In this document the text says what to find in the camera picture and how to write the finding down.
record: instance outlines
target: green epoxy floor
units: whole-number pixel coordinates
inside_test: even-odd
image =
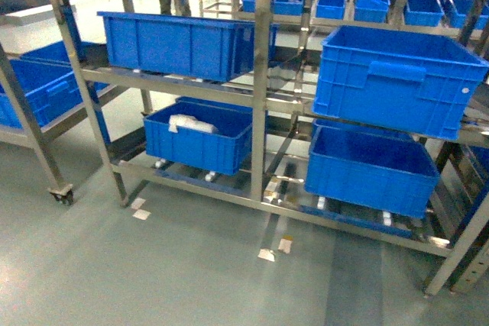
[[[134,90],[105,109],[115,137],[141,124],[138,109]],[[424,299],[431,256],[154,184],[142,221],[119,208],[88,121],[54,150],[71,208],[44,191],[30,150],[0,145],[2,326],[489,324],[487,277]],[[282,234],[291,254],[258,259]]]

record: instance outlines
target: metal rail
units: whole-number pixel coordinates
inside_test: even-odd
[[[314,63],[319,65],[319,53],[309,52],[308,57],[299,60],[301,66],[299,70],[292,66],[297,63],[285,63],[297,56],[297,50],[278,50],[277,54],[283,52],[284,57],[281,67],[269,69],[268,66],[268,37],[269,26],[272,22],[272,13],[270,11],[269,0],[257,0],[255,19],[257,21],[255,31],[255,61],[252,86],[240,86],[239,83],[233,82],[232,86],[222,86],[204,82],[198,82],[193,79],[181,76],[154,75],[150,73],[134,73],[130,70],[114,68],[103,65],[86,65],[81,64],[79,55],[73,41],[73,34],[76,34],[76,24],[68,24],[62,16],[70,9],[69,0],[51,0],[57,21],[63,35],[66,47],[69,50],[70,61],[75,70],[76,80],[86,104],[89,120],[96,135],[99,145],[102,161],[110,177],[118,188],[118,194],[121,199],[121,206],[128,204],[128,193],[126,192],[122,174],[135,176],[141,180],[147,180],[171,186],[178,189],[195,192],[200,195],[207,195],[216,199],[234,202],[249,208],[256,208],[279,215],[286,215],[302,221],[323,225],[326,227],[347,231],[349,233],[384,240],[392,244],[412,248],[427,253],[432,253],[445,259],[441,259],[441,266],[434,269],[433,274],[426,280],[425,293],[435,295],[444,285],[446,280],[453,274],[455,268],[460,264],[466,253],[471,247],[471,243],[481,233],[484,221],[489,219],[489,199],[484,200],[474,217],[468,222],[468,225],[456,242],[450,241],[450,238],[438,237],[433,230],[436,223],[436,213],[428,215],[426,222],[421,228],[412,226],[407,218],[399,218],[399,223],[394,221],[395,225],[401,227],[391,227],[379,223],[374,219],[358,219],[350,215],[335,210],[320,211],[314,206],[317,197],[309,195],[311,205],[298,205],[293,201],[287,201],[285,198],[281,202],[267,202],[264,200],[264,184],[267,178],[272,177],[273,182],[287,182],[288,185],[300,185],[303,178],[292,176],[287,172],[279,171],[281,160],[291,160],[294,157],[287,155],[287,146],[292,139],[307,140],[310,135],[310,123],[301,121],[301,116],[315,117],[311,112],[312,104],[311,95],[284,91],[281,88],[271,88],[270,84],[274,80],[281,80],[282,86],[288,83],[299,83],[302,85],[300,77],[304,70],[311,67]],[[307,17],[303,18],[304,35],[309,30],[306,25],[309,23]],[[306,47],[306,37],[301,38],[300,47]],[[287,75],[293,73],[299,78],[287,79]],[[111,142],[104,135],[104,124],[101,115],[97,115],[99,110],[99,101],[94,99],[87,86],[88,81],[108,82],[125,88],[137,87],[140,89],[166,92],[174,95],[187,95],[197,98],[204,98],[213,101],[234,103],[236,105],[250,106],[253,108],[253,149],[251,156],[251,168],[244,168],[239,175],[239,182],[219,183],[205,182],[202,179],[202,173],[196,172],[192,175],[183,175],[172,171],[170,166],[161,167],[160,169],[150,168],[142,164],[132,163],[131,159],[144,152],[145,140],[142,129],[138,129],[127,136]],[[269,134],[277,134],[285,137],[286,141],[276,152],[274,158],[266,165],[266,146],[265,146],[265,118],[266,111],[277,111],[293,116],[291,119],[272,118],[274,122]],[[461,140],[464,142],[478,143],[483,147],[489,146],[488,139],[481,134],[481,129],[474,125],[466,125],[461,131]],[[302,164],[306,160],[302,157],[296,159]],[[448,220],[445,221],[447,231],[454,231],[453,226]],[[395,233],[411,233],[409,237],[397,235]]]

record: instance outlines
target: metal shelf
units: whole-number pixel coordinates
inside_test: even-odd
[[[50,0],[0,0],[0,15],[43,5],[50,5]],[[132,9],[131,0],[125,0],[125,5],[127,5],[128,10]],[[77,105],[47,126],[41,128],[11,69],[7,55],[1,47],[0,77],[2,78],[4,90],[23,126],[22,129],[0,126],[0,141],[33,149],[50,182],[48,191],[56,200],[62,201],[65,204],[72,204],[73,185],[66,182],[61,175],[60,169],[50,151],[49,143],[86,118],[87,113],[84,105]],[[107,104],[125,90],[126,88],[118,86],[109,86],[103,89],[98,95],[99,106],[102,107]]]
[[[443,217],[444,209],[438,204],[442,202],[448,208],[451,208],[451,205],[444,201],[440,194],[433,199],[432,207],[435,210],[428,213],[426,220],[413,221],[394,215],[393,223],[388,225],[381,220],[379,211],[361,211],[356,208],[356,212],[353,212],[348,204],[341,202],[330,201],[326,210],[319,210],[317,196],[304,192],[302,186],[307,158],[292,157],[287,154],[287,149],[292,140],[309,139],[311,124],[303,121],[302,116],[315,117],[311,112],[313,95],[303,91],[304,86],[313,87],[314,85],[313,82],[304,80],[305,71],[315,70],[319,65],[319,51],[307,50],[311,27],[319,22],[317,19],[311,20],[310,18],[313,0],[305,0],[303,15],[299,22],[301,31],[298,47],[296,49],[277,48],[279,64],[278,66],[271,65],[272,67],[268,65],[267,61],[269,27],[272,21],[270,2],[257,0],[256,57],[254,82],[251,86],[240,83],[238,80],[219,85],[197,82],[182,76],[135,73],[131,70],[97,63],[82,64],[77,56],[72,38],[72,34],[76,32],[76,25],[68,24],[61,16],[63,13],[61,10],[69,9],[70,2],[69,0],[51,0],[51,2],[69,51],[70,61],[76,72],[80,91],[88,106],[88,116],[100,147],[102,160],[118,188],[123,207],[129,204],[129,195],[126,192],[122,175],[134,176],[141,180],[160,183],[249,208],[286,215],[301,221],[432,253],[445,259],[441,262],[441,266],[434,269],[426,279],[424,287],[426,295],[435,295],[443,287],[470,250],[471,244],[484,226],[483,222],[489,219],[489,199],[487,199],[482,202],[466,230],[458,235],[455,241],[450,238],[449,234],[454,233],[457,223],[452,222],[452,216],[448,212]],[[397,2],[393,6],[392,18],[399,21],[401,13],[402,2]],[[469,22],[461,31],[459,39],[468,41],[473,27],[474,24]],[[202,170],[186,168],[178,163],[167,163],[156,169],[152,167],[154,161],[144,155],[145,136],[142,127],[114,142],[104,135],[105,127],[100,123],[96,110],[92,108],[96,103],[87,88],[87,81],[90,80],[107,82],[124,88],[136,87],[252,107],[251,160],[242,167],[237,176],[218,176],[214,182],[206,182],[202,179],[205,175]],[[293,85],[292,90],[284,89],[285,85]],[[290,116],[290,118],[270,117],[271,126],[267,128],[267,134],[284,137],[277,152],[268,152],[266,149],[266,111]],[[488,147],[488,139],[481,134],[481,129],[482,127],[474,124],[464,124],[458,142]],[[138,157],[137,163],[133,161],[135,157]],[[439,166],[445,164],[443,162],[445,158],[448,160],[449,152],[443,150],[437,159]]]

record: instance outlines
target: crate rim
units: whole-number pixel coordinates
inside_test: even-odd
[[[166,108],[169,108],[169,107],[172,107],[172,106],[178,105],[178,104],[181,104],[181,105],[200,105],[200,106],[205,106],[205,107],[208,107],[208,108],[214,108],[214,109],[222,110],[222,111],[233,111],[233,112],[235,112],[237,114],[240,114],[240,115],[251,115],[250,112],[244,112],[244,111],[239,111],[239,110],[232,110],[230,108],[222,108],[222,107],[218,107],[218,106],[209,106],[209,105],[197,104],[197,103],[193,103],[193,102],[180,101],[180,102],[173,103],[172,105],[168,105],[167,107],[164,107],[161,110],[156,111],[156,112],[152,113],[151,115],[146,116],[144,118],[144,121],[150,121],[153,124],[169,125],[167,122],[155,121],[155,120],[152,120],[151,118],[154,117],[154,116],[157,116],[160,113],[163,113],[163,111]],[[219,137],[219,138],[223,138],[223,139],[226,139],[226,140],[236,140],[236,139],[239,139],[240,137],[242,137],[246,132],[248,132],[248,130],[250,130],[252,128],[253,128],[253,121],[251,121],[251,123],[245,129],[243,129],[238,135],[236,135],[235,137],[227,137],[225,135],[216,134],[216,133],[214,133],[214,134],[207,133],[205,131],[199,131],[199,130],[189,129],[187,127],[181,127],[181,126],[178,127],[178,130],[179,129],[184,129],[185,131],[195,131],[195,132],[198,132],[198,133],[204,134],[206,136],[210,136],[210,137]]]
[[[135,21],[171,21],[177,24],[192,24],[202,27],[219,27],[236,29],[240,25],[253,25],[254,21],[242,21],[235,19],[219,19],[219,18],[200,18],[200,17],[183,17],[179,15],[157,15],[149,13],[126,13],[123,11],[98,11],[98,16],[104,18],[124,18]]]
[[[348,28],[364,28],[364,27],[359,27],[359,26],[347,26],[347,25],[340,26],[340,27],[336,28],[332,33],[330,33],[329,36],[322,41],[321,45],[323,47],[331,47],[331,48],[335,48],[335,49],[338,49],[339,48],[339,49],[344,50],[345,49],[344,47],[328,44],[328,41],[331,38],[333,38],[344,27],[348,27]],[[377,31],[382,31],[382,32],[402,32],[402,33],[405,33],[405,34],[413,34],[413,32],[407,32],[407,31],[393,31],[393,30],[381,30],[381,29],[378,29]],[[474,57],[478,61],[478,64],[475,65],[474,63],[468,63],[468,62],[462,62],[462,61],[453,61],[453,60],[443,60],[443,59],[433,59],[431,57],[421,57],[421,56],[412,56],[412,57],[410,57],[410,59],[415,59],[415,60],[430,60],[430,61],[440,61],[441,60],[441,61],[445,61],[447,63],[458,64],[458,65],[470,65],[470,66],[474,66],[474,67],[481,67],[481,66],[489,67],[489,61],[486,61],[486,60],[482,59],[480,56],[478,56],[472,50],[469,50],[469,49],[464,48],[461,44],[459,44],[458,42],[454,41],[450,37],[446,37],[446,36],[439,36],[439,37],[443,37],[448,42],[451,42],[458,49],[463,50],[464,52],[470,53],[471,56]],[[348,47],[348,50],[357,50],[357,51],[362,51],[364,53],[378,54],[378,52],[375,52],[375,51],[372,51],[372,50],[360,49],[358,47]],[[388,55],[388,56],[399,56],[399,55],[401,55],[401,54],[398,54],[398,53],[388,53],[388,52],[384,52],[384,51],[382,52],[382,54],[383,55]]]
[[[438,3],[438,5],[440,7],[440,11],[412,11],[410,9],[410,0],[407,0],[406,9],[408,12],[416,13],[418,15],[445,15],[445,12],[443,11],[442,3],[440,2],[440,0],[436,0],[436,2]]]
[[[439,180],[440,178],[440,173],[438,171],[438,169],[436,168],[436,165],[435,163],[433,162],[433,159],[431,158],[431,156],[428,154],[428,152],[426,151],[426,149],[421,149],[421,151],[423,152],[423,156],[425,158],[427,158],[427,162],[429,163],[429,167],[432,169],[432,172],[433,172],[433,176],[428,176],[428,175],[425,175],[425,174],[421,174],[421,173],[412,173],[412,172],[409,172],[409,171],[406,171],[406,170],[403,170],[403,169],[394,169],[394,168],[390,168],[390,167],[386,167],[386,166],[379,166],[377,164],[373,164],[373,163],[364,163],[364,162],[358,162],[358,161],[353,161],[353,160],[346,160],[344,158],[338,158],[338,157],[334,157],[334,156],[331,156],[331,155],[326,155],[326,154],[319,154],[319,153],[315,153],[313,151],[313,148],[314,146],[317,144],[317,140],[319,139],[319,135],[321,134],[321,131],[323,129],[326,129],[326,130],[335,130],[335,131],[343,131],[342,129],[338,128],[338,127],[327,127],[327,126],[318,126],[317,130],[316,130],[316,133],[314,134],[314,137],[313,139],[311,140],[311,144],[309,146],[309,155],[314,155],[314,156],[317,156],[317,157],[328,157],[328,159],[331,159],[331,160],[337,160],[337,161],[341,161],[341,162],[355,162],[355,164],[359,164],[361,166],[366,166],[366,167],[379,167],[381,169],[385,169],[385,170],[388,170],[388,171],[391,171],[391,172],[402,172],[402,173],[405,173],[405,174],[408,174],[408,175],[411,175],[411,176],[416,176],[416,177],[428,177],[430,179],[437,179]],[[357,135],[363,135],[364,133],[358,133],[358,132],[355,132],[355,131],[349,131],[349,133],[351,134],[357,134]],[[378,135],[374,135],[374,134],[365,134],[365,135],[370,135],[370,136],[377,136],[379,137]],[[406,144],[413,144],[413,145],[417,145],[418,147],[423,147],[424,146],[417,142],[417,141],[410,141],[410,140],[402,140],[402,139],[398,139],[398,138],[395,138],[395,137],[379,137],[381,139],[388,139],[388,140],[392,140],[392,141],[399,141],[399,142],[404,142]]]

